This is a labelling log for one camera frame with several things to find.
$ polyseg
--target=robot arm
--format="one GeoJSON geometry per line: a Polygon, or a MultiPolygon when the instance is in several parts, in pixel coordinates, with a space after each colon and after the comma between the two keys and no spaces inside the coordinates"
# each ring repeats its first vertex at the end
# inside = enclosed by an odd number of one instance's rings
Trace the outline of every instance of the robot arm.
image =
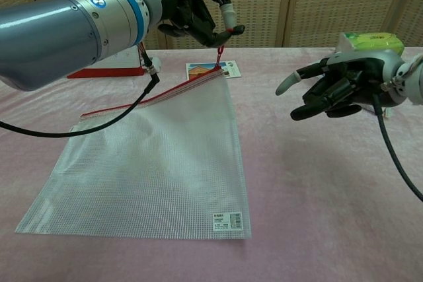
{"type": "Polygon", "coordinates": [[[140,43],[163,19],[173,23],[160,27],[167,34],[221,46],[244,27],[230,0],[215,1],[227,28],[220,34],[202,0],[46,0],[1,9],[0,80],[38,89],[140,43]]]}
{"type": "Polygon", "coordinates": [[[405,63],[393,50],[334,53],[318,63],[292,73],[276,90],[277,95],[301,81],[321,79],[304,95],[304,105],[291,113],[294,120],[326,112],[330,118],[344,117],[361,110],[358,104],[393,107],[409,98],[423,104],[423,55],[405,63]]]}

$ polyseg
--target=pink tablecloth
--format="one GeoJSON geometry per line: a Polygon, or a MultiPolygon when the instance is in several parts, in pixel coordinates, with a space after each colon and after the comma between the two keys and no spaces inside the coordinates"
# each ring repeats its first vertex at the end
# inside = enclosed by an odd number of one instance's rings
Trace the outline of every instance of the pink tablecloth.
{"type": "MultiPolygon", "coordinates": [[[[408,59],[423,49],[409,48],[408,59]]],[[[277,97],[294,69],[327,48],[228,49],[229,80],[249,193],[250,240],[141,240],[15,234],[65,139],[0,130],[0,281],[423,281],[423,204],[394,170],[375,116],[293,122],[310,83],[277,97]]],[[[215,50],[151,52],[163,60],[157,94],[186,78],[185,63],[215,50]]],[[[36,92],[0,86],[0,118],[67,131],[83,112],[135,100],[146,77],[60,80],[36,92]]],[[[404,167],[423,189],[423,109],[387,122],[404,167]]]]}

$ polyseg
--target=red box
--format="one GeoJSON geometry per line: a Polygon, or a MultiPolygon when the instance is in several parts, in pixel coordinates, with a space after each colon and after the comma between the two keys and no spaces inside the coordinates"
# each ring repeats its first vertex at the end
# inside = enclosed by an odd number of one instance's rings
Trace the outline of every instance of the red box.
{"type": "Polygon", "coordinates": [[[133,46],[70,74],[67,78],[141,76],[144,75],[144,69],[141,65],[142,58],[139,49],[137,46],[133,46]]]}

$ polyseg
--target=black cable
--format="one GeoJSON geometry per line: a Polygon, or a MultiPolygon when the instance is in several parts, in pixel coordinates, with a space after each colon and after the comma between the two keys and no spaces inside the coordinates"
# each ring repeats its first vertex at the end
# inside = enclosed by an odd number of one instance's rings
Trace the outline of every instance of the black cable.
{"type": "Polygon", "coordinates": [[[412,192],[419,198],[420,201],[423,202],[423,194],[418,188],[411,182],[410,178],[408,177],[407,173],[404,171],[403,166],[399,162],[397,154],[391,144],[391,140],[389,139],[388,133],[386,131],[385,122],[383,121],[383,111],[381,107],[381,103],[379,100],[379,96],[374,94],[373,95],[373,108],[375,109],[375,114],[377,116],[377,121],[379,122],[379,127],[381,128],[381,133],[383,136],[383,140],[388,148],[389,154],[391,155],[392,160],[394,161],[395,166],[403,180],[406,182],[407,186],[412,190],[412,192]]]}
{"type": "Polygon", "coordinates": [[[144,60],[144,65],[148,68],[151,67],[153,65],[152,60],[150,59],[150,57],[147,55],[147,53],[144,50],[141,50],[141,57],[144,60]]]}
{"type": "Polygon", "coordinates": [[[144,97],[153,89],[153,87],[160,81],[157,74],[152,74],[150,83],[148,83],[147,87],[144,89],[143,93],[137,98],[137,100],[124,112],[122,112],[119,116],[116,118],[110,120],[109,122],[106,122],[102,125],[99,125],[94,128],[81,130],[81,131],[74,131],[74,132],[65,132],[65,133],[47,133],[47,132],[39,132],[39,131],[32,131],[27,130],[23,128],[16,127],[14,125],[9,125],[5,122],[0,122],[0,127],[14,131],[17,133],[21,133],[23,135],[31,135],[33,137],[42,137],[42,138],[68,138],[68,137],[76,137],[78,135],[87,135],[89,133],[100,131],[104,128],[110,127],[114,123],[118,122],[122,118],[124,118],[126,115],[128,115],[134,108],[144,99],[144,97]]]}

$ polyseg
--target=yellow-green package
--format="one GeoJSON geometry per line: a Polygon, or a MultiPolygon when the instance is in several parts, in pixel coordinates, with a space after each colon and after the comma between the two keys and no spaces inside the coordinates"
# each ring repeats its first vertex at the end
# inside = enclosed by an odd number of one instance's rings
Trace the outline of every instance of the yellow-green package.
{"type": "Polygon", "coordinates": [[[392,33],[354,33],[343,32],[339,36],[336,52],[387,50],[392,49],[401,56],[404,44],[392,33]]]}

